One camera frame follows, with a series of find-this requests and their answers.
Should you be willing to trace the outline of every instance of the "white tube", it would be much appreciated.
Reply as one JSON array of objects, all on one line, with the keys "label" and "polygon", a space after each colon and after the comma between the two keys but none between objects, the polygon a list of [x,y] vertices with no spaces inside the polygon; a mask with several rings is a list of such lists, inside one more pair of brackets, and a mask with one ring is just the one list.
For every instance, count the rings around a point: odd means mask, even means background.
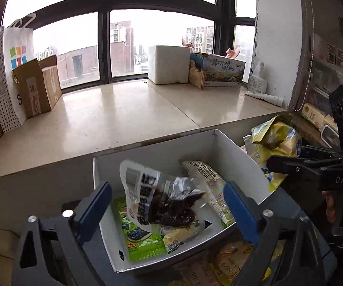
[{"label": "white tube", "polygon": [[281,98],[271,96],[270,94],[256,93],[256,92],[251,92],[251,91],[247,91],[244,94],[246,96],[250,96],[250,97],[257,98],[259,100],[266,101],[266,102],[271,103],[273,105],[277,105],[277,106],[283,105],[283,100]]}]

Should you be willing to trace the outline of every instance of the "polka dot pattern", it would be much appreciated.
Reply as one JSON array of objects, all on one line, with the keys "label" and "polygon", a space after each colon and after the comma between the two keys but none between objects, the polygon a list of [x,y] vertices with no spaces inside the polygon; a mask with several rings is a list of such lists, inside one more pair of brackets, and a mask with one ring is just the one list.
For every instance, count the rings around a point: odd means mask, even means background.
[{"label": "polka dot pattern", "polygon": [[4,133],[20,127],[20,121],[11,103],[7,85],[3,60],[3,28],[0,31],[0,124]]}]

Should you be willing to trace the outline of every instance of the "white cardboard tray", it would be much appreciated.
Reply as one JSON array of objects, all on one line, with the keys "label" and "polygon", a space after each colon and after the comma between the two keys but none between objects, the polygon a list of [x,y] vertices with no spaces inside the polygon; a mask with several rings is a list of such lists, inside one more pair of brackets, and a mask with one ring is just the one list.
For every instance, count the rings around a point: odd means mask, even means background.
[{"label": "white cardboard tray", "polygon": [[[93,160],[94,187],[96,188],[101,181],[108,181],[113,189],[113,198],[124,196],[124,188],[119,176],[119,165],[124,159],[130,159],[175,176],[187,175],[180,164],[181,161],[202,160],[216,170],[225,181],[235,181],[244,194],[255,199],[258,204],[271,194],[268,191],[268,180],[260,167],[219,130],[209,130],[96,157]],[[212,223],[200,236],[183,244],[170,255],[161,254],[130,262],[121,225],[115,219],[115,214],[109,205],[101,219],[100,230],[113,270],[144,272],[169,266],[207,248],[236,230],[236,224],[223,230],[220,218],[208,205],[197,213]],[[124,253],[124,260],[121,260],[119,251]]]}]

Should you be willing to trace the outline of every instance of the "silver bolt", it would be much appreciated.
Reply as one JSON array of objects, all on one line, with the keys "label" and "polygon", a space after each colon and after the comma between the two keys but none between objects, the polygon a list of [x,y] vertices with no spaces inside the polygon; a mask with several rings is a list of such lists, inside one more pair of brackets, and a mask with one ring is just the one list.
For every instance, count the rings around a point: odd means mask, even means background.
[{"label": "silver bolt", "polygon": [[74,214],[73,210],[65,210],[62,216],[68,218],[68,217],[71,217],[73,214]]},{"label": "silver bolt", "polygon": [[310,219],[307,216],[303,216],[303,217],[300,217],[300,220],[302,220],[302,221],[309,221]]},{"label": "silver bolt", "polygon": [[34,221],[37,220],[37,217],[35,215],[31,215],[27,220],[29,223],[33,223]]},{"label": "silver bolt", "polygon": [[263,215],[266,216],[266,217],[272,217],[273,216],[273,211],[269,210],[269,209],[266,209],[266,210],[263,211]]}]

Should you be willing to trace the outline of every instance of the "human hand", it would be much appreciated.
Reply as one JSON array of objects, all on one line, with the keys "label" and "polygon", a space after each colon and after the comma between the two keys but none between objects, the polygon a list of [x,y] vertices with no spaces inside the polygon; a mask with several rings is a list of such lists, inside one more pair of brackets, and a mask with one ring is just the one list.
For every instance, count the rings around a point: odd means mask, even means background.
[{"label": "human hand", "polygon": [[342,191],[323,191],[322,194],[326,196],[326,216],[328,218],[328,221],[330,223],[334,223],[336,220],[336,209],[335,209],[335,198],[337,196],[340,198],[343,198],[343,192]]}]

